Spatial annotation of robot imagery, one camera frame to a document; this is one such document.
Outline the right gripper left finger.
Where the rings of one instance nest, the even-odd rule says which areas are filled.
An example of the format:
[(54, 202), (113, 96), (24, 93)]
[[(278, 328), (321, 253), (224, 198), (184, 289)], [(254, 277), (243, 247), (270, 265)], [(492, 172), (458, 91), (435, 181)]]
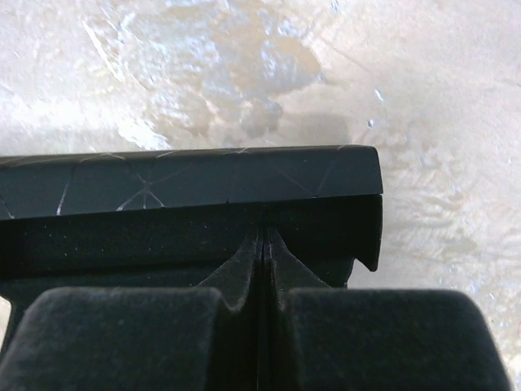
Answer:
[(4, 390), (253, 390), (262, 235), (193, 288), (54, 288), (25, 313)]

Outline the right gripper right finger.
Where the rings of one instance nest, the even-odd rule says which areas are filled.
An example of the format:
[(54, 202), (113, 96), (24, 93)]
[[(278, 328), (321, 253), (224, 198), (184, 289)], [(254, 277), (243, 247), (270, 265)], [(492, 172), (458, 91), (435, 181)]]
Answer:
[(265, 239), (275, 390), (507, 390), (484, 316), (452, 290), (333, 288)]

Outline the black sunglasses case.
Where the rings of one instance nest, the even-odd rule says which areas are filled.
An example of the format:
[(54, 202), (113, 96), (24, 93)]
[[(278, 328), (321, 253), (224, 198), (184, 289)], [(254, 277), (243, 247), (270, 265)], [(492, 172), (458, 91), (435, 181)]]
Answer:
[(32, 303), (54, 288), (193, 288), (262, 235), (333, 287), (355, 261), (376, 270), (382, 179), (372, 147), (64, 156), (1, 164), (4, 350)]

